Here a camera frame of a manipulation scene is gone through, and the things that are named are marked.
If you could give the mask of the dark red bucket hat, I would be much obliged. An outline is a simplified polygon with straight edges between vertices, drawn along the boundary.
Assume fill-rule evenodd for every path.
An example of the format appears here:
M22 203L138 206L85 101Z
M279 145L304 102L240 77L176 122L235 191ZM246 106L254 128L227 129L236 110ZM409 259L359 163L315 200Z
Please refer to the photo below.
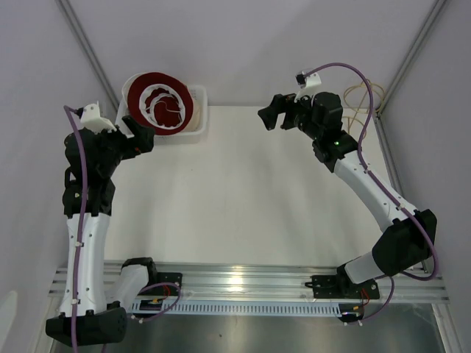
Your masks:
M191 119L193 98L185 85L164 85L150 74L140 76L130 87L127 103L130 115L158 136L182 132Z

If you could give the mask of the white bucket hat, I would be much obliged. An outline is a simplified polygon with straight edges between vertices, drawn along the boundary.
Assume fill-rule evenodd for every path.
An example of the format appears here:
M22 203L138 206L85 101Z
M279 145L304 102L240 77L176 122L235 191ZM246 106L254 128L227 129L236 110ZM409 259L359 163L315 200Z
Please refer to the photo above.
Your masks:
M122 89L121 89L121 94L122 94L122 101L125 105L125 107L128 107L128 103L127 103L127 97L128 97L128 93L130 91L130 87L131 85L133 84L133 82L139 78L140 76L143 76L143 75L147 75L147 74L150 74L151 76L155 76L156 77L156 80L159 81L159 82L163 82L164 85L168 85L170 87L176 87L177 84L182 84L183 86L185 86L185 84L183 84L180 80L172 77L172 76L169 76L168 74L164 74L164 73L161 73L161 72L157 72L157 71L153 71L153 72L142 72L142 73L138 73L138 74L134 74L133 76L131 76L123 85Z

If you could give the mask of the beige bucket hat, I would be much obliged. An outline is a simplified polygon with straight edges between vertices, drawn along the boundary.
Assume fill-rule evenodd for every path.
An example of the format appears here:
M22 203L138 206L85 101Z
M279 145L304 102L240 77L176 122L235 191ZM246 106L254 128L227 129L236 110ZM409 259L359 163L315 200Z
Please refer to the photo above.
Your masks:
M193 102L193 112L191 115L191 119L186 125L183 132L194 132L198 130L199 128L199 123L201 120L201 105L199 104L198 101L194 99L192 100L192 102Z

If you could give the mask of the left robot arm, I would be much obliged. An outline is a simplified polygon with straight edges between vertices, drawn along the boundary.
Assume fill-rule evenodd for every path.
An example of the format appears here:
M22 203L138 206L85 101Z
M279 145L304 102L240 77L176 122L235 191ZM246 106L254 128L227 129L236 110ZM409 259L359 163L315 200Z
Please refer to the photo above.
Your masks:
M132 132L74 129L64 141L64 214L68 227L68 268L65 293L56 317L46 322L46 334L73 350L81 346L119 343L127 330L127 311L135 297L154 293L159 285L150 257L128 259L119 278L105 288L107 230L116 190L111 179L119 163L150 152L154 132L127 115Z

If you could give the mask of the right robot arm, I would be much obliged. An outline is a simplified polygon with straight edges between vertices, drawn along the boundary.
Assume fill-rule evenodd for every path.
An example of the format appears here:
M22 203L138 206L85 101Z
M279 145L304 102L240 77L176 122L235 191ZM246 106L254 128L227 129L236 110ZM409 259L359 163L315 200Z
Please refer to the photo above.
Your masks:
M359 157L357 140L342 128L339 96L321 92L297 99L294 94L277 94L258 111L267 130L275 128L279 115L284 116L282 129L297 128L312 140L317 160L355 192L382 232L370 252L336 269L332 285L322 288L317 278L308 282L316 298L357 299L376 279L402 274L433 256L436 216L431 210L418 210L384 185Z

